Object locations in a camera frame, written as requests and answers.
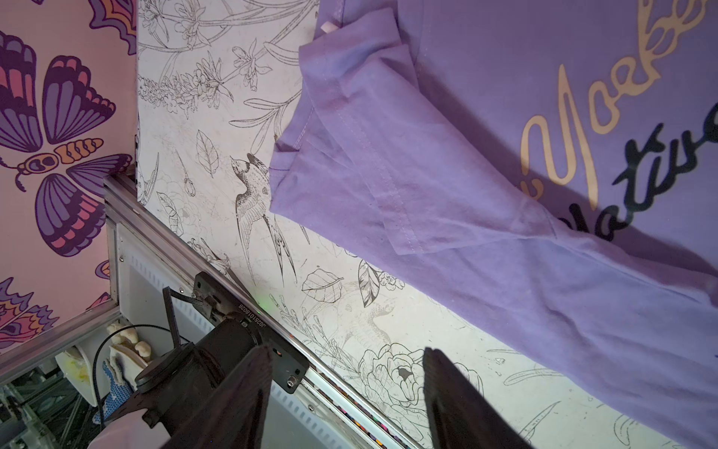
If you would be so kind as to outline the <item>lavender purple t-shirt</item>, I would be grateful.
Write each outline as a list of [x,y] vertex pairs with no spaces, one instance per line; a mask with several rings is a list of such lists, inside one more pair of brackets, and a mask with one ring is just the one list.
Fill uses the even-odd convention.
[[323,1],[274,213],[717,445],[714,1]]

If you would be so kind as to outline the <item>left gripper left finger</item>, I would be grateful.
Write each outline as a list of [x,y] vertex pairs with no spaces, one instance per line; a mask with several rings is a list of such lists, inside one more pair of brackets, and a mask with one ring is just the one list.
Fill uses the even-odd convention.
[[265,344],[244,357],[164,447],[259,448],[271,385],[271,350]]

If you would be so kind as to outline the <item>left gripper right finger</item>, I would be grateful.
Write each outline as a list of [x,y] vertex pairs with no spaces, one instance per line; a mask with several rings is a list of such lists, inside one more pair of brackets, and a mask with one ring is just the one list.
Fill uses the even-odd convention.
[[445,353],[424,350],[424,402],[435,448],[530,449]]

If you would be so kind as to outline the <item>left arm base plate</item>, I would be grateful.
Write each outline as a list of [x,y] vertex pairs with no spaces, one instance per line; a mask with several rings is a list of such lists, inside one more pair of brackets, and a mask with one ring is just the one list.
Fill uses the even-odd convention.
[[310,361],[266,320],[245,305],[223,284],[207,272],[194,278],[194,297],[202,302],[196,306],[215,327],[234,320],[242,331],[235,338],[243,358],[254,346],[267,344],[273,353],[273,380],[286,393],[294,394],[310,368]]

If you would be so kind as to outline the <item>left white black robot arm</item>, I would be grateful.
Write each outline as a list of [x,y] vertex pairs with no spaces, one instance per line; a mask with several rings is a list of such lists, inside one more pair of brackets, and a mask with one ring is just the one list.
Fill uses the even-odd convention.
[[[310,363],[273,329],[228,318],[200,342],[180,341],[136,377],[136,391],[106,415],[98,448],[258,448],[271,387],[293,393]],[[527,448],[441,351],[426,349],[424,402],[436,448]]]

